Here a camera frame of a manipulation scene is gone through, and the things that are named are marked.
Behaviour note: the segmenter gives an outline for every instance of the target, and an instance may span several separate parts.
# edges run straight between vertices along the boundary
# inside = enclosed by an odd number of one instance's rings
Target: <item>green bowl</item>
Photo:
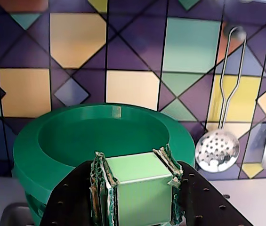
[[[150,152],[169,143],[174,158],[194,165],[194,143],[177,121],[121,104],[58,109],[29,123],[14,143],[14,173],[27,194],[47,203],[54,187],[76,166],[94,159]]]
[[[40,214],[39,214],[40,208],[38,207],[38,204],[37,204],[38,201],[34,202],[34,198],[27,193],[25,193],[25,196],[26,196],[29,210],[31,212],[32,219],[34,221],[34,225],[39,226],[40,220],[42,219],[43,215],[40,216]]]

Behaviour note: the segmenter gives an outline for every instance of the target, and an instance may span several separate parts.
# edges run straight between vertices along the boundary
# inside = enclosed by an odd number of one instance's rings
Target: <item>skimmer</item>
[[[232,34],[234,32],[238,32],[239,29],[240,27],[232,28],[228,35],[228,43],[226,47],[224,65],[219,83],[223,101],[220,119],[218,122],[218,129],[204,134],[200,138],[195,148],[195,159],[197,163],[199,164],[200,168],[202,168],[202,170],[210,173],[217,173],[227,170],[235,164],[240,153],[240,144],[238,138],[231,132],[224,130],[224,123],[226,121],[230,99],[235,94],[240,84],[242,63],[246,47],[246,36],[244,37],[242,46],[242,56],[238,71],[237,82],[227,99],[225,97],[223,88],[224,73],[228,59],[230,40]]]

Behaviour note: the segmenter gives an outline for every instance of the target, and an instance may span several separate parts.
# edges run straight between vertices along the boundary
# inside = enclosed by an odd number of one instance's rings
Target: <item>geometric pattern backdrop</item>
[[[237,163],[210,180],[266,178],[266,4],[238,0],[0,0],[0,176],[19,131],[51,110],[117,102],[161,111],[194,141],[218,125],[227,23],[247,32],[240,87],[225,127]],[[228,94],[242,52],[233,40]]]

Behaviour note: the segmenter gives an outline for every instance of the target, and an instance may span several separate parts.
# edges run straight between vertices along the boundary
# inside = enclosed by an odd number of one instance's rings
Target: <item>light green cube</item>
[[[119,226],[151,226],[171,221],[173,178],[155,153],[106,158],[118,179]]]

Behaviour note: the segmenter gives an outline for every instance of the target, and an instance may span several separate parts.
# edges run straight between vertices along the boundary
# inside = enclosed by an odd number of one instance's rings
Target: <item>sink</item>
[[[0,226],[33,226],[33,219],[27,203],[8,205],[0,220]]]

